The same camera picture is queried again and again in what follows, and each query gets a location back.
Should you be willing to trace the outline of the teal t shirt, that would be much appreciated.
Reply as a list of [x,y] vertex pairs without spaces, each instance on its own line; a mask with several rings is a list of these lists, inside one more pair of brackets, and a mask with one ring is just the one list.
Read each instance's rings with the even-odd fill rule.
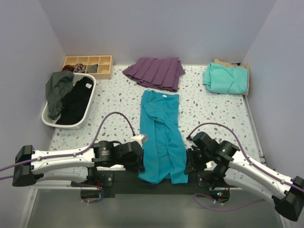
[[172,184],[188,182],[185,174],[186,147],[179,131],[179,95],[144,91],[141,99],[140,132],[144,171],[138,177],[152,184],[169,179]]

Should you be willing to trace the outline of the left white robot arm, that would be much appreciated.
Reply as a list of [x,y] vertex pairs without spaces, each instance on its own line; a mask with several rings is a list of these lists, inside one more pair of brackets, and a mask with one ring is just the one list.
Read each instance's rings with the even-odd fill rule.
[[98,167],[122,165],[126,171],[143,172],[143,155],[142,144],[137,141],[100,141],[89,148],[54,154],[26,145],[15,157],[12,185],[26,187],[40,181],[68,180],[94,186],[98,182]]

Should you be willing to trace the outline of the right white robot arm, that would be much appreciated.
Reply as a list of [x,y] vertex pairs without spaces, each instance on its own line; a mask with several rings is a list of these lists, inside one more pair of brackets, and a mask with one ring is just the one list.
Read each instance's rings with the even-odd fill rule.
[[304,208],[304,180],[296,176],[280,174],[260,162],[243,154],[236,145],[212,139],[207,133],[199,132],[187,149],[186,174],[210,171],[204,180],[214,189],[224,184],[250,191],[264,200],[273,202],[278,214],[290,221],[297,221]]

